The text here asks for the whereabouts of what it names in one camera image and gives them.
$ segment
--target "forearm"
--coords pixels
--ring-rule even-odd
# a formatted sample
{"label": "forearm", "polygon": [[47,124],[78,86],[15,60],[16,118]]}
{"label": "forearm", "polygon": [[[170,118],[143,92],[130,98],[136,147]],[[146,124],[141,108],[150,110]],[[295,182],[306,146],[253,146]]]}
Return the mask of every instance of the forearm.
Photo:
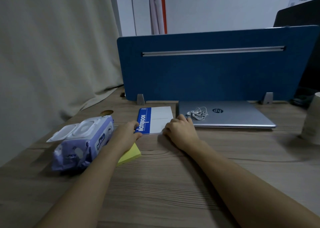
{"label": "forearm", "polygon": [[200,141],[186,152],[203,169],[243,228],[320,227],[320,218]]}
{"label": "forearm", "polygon": [[122,154],[116,146],[104,146],[35,228],[96,227],[110,178]]}

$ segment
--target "hanging white cloth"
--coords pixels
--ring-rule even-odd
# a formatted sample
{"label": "hanging white cloth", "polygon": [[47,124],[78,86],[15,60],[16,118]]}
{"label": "hanging white cloth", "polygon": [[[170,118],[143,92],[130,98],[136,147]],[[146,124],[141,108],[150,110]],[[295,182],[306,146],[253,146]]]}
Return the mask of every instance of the hanging white cloth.
{"label": "hanging white cloth", "polygon": [[121,85],[111,0],[0,0],[0,166]]}

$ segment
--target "silver partition bracket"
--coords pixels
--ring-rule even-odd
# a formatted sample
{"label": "silver partition bracket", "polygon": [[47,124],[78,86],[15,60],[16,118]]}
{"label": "silver partition bracket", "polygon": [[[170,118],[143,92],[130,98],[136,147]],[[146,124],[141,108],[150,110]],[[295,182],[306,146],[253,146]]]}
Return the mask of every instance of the silver partition bracket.
{"label": "silver partition bracket", "polygon": [[146,101],[144,100],[143,94],[137,95],[137,105],[145,105]]}
{"label": "silver partition bracket", "polygon": [[266,92],[263,99],[260,101],[262,105],[270,105],[273,102],[273,92]]}
{"label": "silver partition bracket", "polygon": [[285,46],[252,47],[252,48],[217,48],[217,49],[201,49],[201,50],[142,52],[142,57],[147,57],[147,56],[171,56],[171,55],[206,55],[206,54],[253,53],[253,52],[273,52],[273,51],[284,51],[284,50],[285,50]]}

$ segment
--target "tangled white cable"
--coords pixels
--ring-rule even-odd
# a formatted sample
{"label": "tangled white cable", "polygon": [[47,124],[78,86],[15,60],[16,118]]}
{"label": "tangled white cable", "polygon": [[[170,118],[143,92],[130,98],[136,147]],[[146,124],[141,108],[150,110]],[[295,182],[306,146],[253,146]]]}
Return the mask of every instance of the tangled white cable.
{"label": "tangled white cable", "polygon": [[205,120],[206,116],[208,115],[207,113],[207,108],[206,107],[201,107],[201,108],[196,108],[195,111],[190,111],[187,113],[187,115],[191,115],[197,120]]}

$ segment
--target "hp logo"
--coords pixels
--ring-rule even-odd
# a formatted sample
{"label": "hp logo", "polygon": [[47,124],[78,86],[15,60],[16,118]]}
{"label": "hp logo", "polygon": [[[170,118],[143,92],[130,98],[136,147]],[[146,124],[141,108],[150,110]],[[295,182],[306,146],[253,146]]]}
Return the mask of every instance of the hp logo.
{"label": "hp logo", "polygon": [[223,113],[223,110],[219,108],[214,108],[212,109],[212,111],[214,111],[215,113]]}

